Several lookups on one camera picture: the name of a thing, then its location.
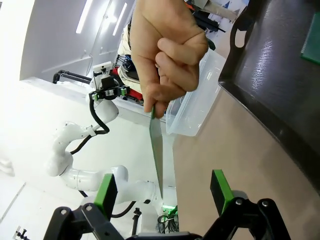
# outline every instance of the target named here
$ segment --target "dark tray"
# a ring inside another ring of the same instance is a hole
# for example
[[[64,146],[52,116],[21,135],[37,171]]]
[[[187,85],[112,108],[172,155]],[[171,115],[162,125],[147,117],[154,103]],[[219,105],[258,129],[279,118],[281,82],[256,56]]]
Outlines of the dark tray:
[[[280,142],[320,194],[320,65],[300,57],[317,11],[319,0],[251,0],[232,28],[219,84]],[[247,31],[241,48],[238,29]]]

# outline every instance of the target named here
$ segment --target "transparent plastic container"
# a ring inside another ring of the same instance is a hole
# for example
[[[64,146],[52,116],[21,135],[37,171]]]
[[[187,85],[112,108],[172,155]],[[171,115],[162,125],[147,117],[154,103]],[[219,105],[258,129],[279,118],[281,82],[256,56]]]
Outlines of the transparent plastic container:
[[[226,59],[209,49],[199,64],[197,90],[170,102],[166,111],[166,133],[196,136],[220,91],[218,79]]]

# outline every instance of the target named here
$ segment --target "desk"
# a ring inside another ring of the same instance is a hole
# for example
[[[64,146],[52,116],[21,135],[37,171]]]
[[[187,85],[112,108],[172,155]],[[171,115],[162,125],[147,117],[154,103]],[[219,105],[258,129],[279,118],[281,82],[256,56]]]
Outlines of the desk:
[[[221,42],[217,52],[226,57],[228,39]],[[176,138],[173,155],[181,231],[203,235],[218,218],[210,179],[222,169],[231,189],[252,202],[276,202],[291,239],[320,239],[320,197],[278,142],[223,90],[198,135]],[[241,229],[234,239],[248,236]]]

